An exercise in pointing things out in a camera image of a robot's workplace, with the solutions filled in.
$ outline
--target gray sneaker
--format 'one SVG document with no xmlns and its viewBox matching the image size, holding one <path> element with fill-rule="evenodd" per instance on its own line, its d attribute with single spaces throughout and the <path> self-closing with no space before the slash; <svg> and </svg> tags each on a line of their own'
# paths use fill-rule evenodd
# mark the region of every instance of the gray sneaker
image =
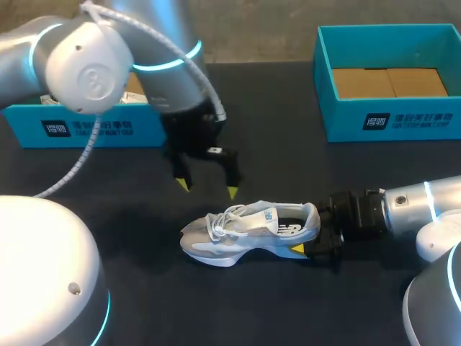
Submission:
<svg viewBox="0 0 461 346">
<path fill-rule="evenodd" d="M 314 204 L 260 200 L 193 221 L 181 231 L 181 247 L 196 260 L 217 267 L 234 265 L 252 249 L 305 259 L 289 247 L 313 240 L 319 231 L 320 216 Z"/>
</svg>

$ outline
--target white shoelace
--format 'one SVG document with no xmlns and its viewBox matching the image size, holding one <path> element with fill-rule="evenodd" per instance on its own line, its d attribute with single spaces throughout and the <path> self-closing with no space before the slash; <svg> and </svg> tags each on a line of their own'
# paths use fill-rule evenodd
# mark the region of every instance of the white shoelace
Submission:
<svg viewBox="0 0 461 346">
<path fill-rule="evenodd" d="M 245 212 L 245 205 L 233 205 L 227 208 L 224 213 L 218 214 L 218 217 L 211 221 L 211 217 L 205 217 L 207 221 L 207 230 L 211 240 L 218 241 L 223 236 L 248 236 L 248 233 L 231 231 L 225 229 L 225 226 L 231 221 L 242 221 L 242 215 Z"/>
</svg>

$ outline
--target cable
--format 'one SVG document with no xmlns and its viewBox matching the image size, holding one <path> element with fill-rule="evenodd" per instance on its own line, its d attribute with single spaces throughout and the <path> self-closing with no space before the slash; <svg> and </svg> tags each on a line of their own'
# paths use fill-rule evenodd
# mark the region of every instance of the cable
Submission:
<svg viewBox="0 0 461 346">
<path fill-rule="evenodd" d="M 215 107 L 216 115 L 218 117 L 218 121 L 223 121 L 226 119 L 226 113 L 221 103 L 221 100 L 216 92 L 215 88 L 211 84 L 208 77 L 202 72 L 202 70 L 192 61 L 190 58 L 186 56 L 186 54 L 175 45 L 167 36 L 163 35 L 162 33 L 158 32 L 157 30 L 153 29 L 149 25 L 146 25 L 132 17 L 127 16 L 126 14 L 108 9 L 107 7 L 103 7 L 100 5 L 94 4 L 91 0 L 86 0 L 83 4 L 80 5 L 80 8 L 88 12 L 90 17 L 99 25 L 101 23 L 101 17 L 96 15 L 100 14 L 104 17 L 124 22 L 132 27 L 135 27 L 141 31 L 144 31 L 146 34 L 150 35 L 154 40 L 158 41 L 166 48 L 168 48 L 173 54 L 178 56 L 186 66 L 189 68 L 190 72 L 198 79 L 198 81 L 203 85 L 204 88 L 208 91 L 210 95 L 210 99 Z"/>
<path fill-rule="evenodd" d="M 35 195 L 34 197 L 36 197 L 36 198 L 46 198 L 49 195 L 51 195 L 52 193 L 54 193 L 54 192 L 58 191 L 59 189 L 61 189 L 62 186 L 67 184 L 69 182 L 69 180 L 71 180 L 73 177 L 75 177 L 75 175 L 80 170 L 80 168 L 84 165 L 84 163 L 86 162 L 86 160 L 89 157 L 89 154 L 93 150 L 94 144 L 96 143 L 96 139 L 98 138 L 100 129 L 101 129 L 101 115 L 97 115 L 96 120 L 94 121 L 93 130 L 92 130 L 91 135 L 89 137 L 88 143 L 86 144 L 84 152 L 81 153 L 81 155 L 79 157 L 79 160 L 74 164 L 72 169 L 61 180 L 59 180 L 57 183 L 55 183 L 49 189 L 43 191 L 42 193 L 39 193 L 38 195 Z"/>
</svg>

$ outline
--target table surface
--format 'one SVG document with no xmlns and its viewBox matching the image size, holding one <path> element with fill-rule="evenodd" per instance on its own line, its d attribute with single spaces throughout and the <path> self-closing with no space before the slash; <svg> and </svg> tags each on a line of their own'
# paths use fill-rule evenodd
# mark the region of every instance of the table surface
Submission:
<svg viewBox="0 0 461 346">
<path fill-rule="evenodd" d="M 264 250 L 231 268 L 202 265 L 179 231 L 256 200 L 301 203 L 461 172 L 461 142 L 327 143 L 311 63 L 209 66 L 228 110 L 221 144 L 245 180 L 230 201 L 220 168 L 191 162 L 187 194 L 158 149 L 98 149 L 53 200 L 97 241 L 112 294 L 114 346 L 406 345 L 401 305 L 419 272 L 414 242 L 347 244 L 337 271 Z M 34 195 L 79 150 L 22 150 L 0 119 L 0 193 Z"/>
</svg>

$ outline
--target wall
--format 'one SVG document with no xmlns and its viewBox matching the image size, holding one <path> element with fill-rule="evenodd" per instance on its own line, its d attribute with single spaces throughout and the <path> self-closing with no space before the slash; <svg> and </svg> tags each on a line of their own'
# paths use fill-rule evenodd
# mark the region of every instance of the wall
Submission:
<svg viewBox="0 0 461 346">
<path fill-rule="evenodd" d="M 452 22 L 460 0 L 189 0 L 210 62 L 310 60 L 319 25 Z M 0 32 L 78 13 L 78 0 L 0 0 Z"/>
</svg>

